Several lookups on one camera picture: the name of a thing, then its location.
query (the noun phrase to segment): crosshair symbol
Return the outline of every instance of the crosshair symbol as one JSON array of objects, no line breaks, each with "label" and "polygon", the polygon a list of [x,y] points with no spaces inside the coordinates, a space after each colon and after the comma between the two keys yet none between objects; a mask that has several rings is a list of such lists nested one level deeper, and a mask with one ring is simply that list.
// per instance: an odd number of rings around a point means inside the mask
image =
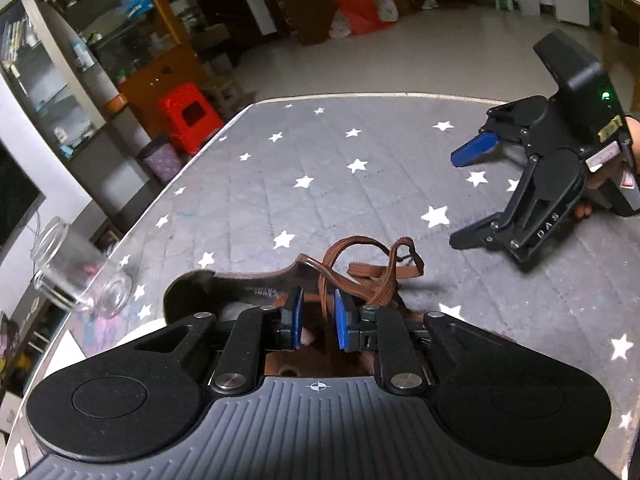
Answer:
[{"label": "crosshair symbol", "polygon": [[315,392],[321,392],[322,390],[326,390],[327,388],[330,388],[330,387],[331,386],[329,386],[328,384],[324,384],[321,381],[316,381],[315,383],[307,386],[307,388],[311,388]]}]

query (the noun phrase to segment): red bag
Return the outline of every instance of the red bag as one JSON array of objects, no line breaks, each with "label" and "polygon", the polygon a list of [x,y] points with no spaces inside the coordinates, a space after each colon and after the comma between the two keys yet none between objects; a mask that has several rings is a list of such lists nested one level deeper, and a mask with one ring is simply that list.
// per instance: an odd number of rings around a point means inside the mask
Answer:
[{"label": "red bag", "polygon": [[380,20],[376,0],[338,0],[338,6],[349,21],[353,34],[369,34],[391,25]]}]

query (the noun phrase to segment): trash can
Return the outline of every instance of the trash can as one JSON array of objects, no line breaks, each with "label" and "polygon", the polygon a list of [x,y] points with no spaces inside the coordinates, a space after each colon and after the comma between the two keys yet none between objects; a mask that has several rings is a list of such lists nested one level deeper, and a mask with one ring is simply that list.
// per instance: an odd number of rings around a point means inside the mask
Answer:
[{"label": "trash can", "polygon": [[168,184],[182,169],[182,161],[169,143],[169,137],[159,136],[146,145],[138,158],[144,160],[160,182]]}]

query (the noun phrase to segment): silver screw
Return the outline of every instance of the silver screw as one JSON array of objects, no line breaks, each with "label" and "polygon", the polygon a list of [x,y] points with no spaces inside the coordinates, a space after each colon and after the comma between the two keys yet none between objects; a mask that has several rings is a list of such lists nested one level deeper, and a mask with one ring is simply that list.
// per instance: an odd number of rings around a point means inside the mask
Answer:
[{"label": "silver screw", "polygon": [[422,384],[422,378],[416,374],[396,374],[391,377],[391,384],[399,390],[411,390]]},{"label": "silver screw", "polygon": [[236,390],[246,384],[244,375],[235,372],[216,377],[216,386],[222,390]]}]

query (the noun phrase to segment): circular black cover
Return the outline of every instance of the circular black cover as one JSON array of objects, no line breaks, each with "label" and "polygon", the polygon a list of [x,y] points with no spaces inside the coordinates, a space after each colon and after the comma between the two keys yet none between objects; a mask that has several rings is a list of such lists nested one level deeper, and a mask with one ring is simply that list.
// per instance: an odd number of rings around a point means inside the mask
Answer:
[{"label": "circular black cover", "polygon": [[591,376],[515,346],[466,354],[438,386],[435,405],[466,447],[517,464],[593,454],[611,414]]},{"label": "circular black cover", "polygon": [[171,354],[121,347],[44,379],[26,411],[37,439],[58,455],[120,462],[189,431],[200,413],[200,389]]}]

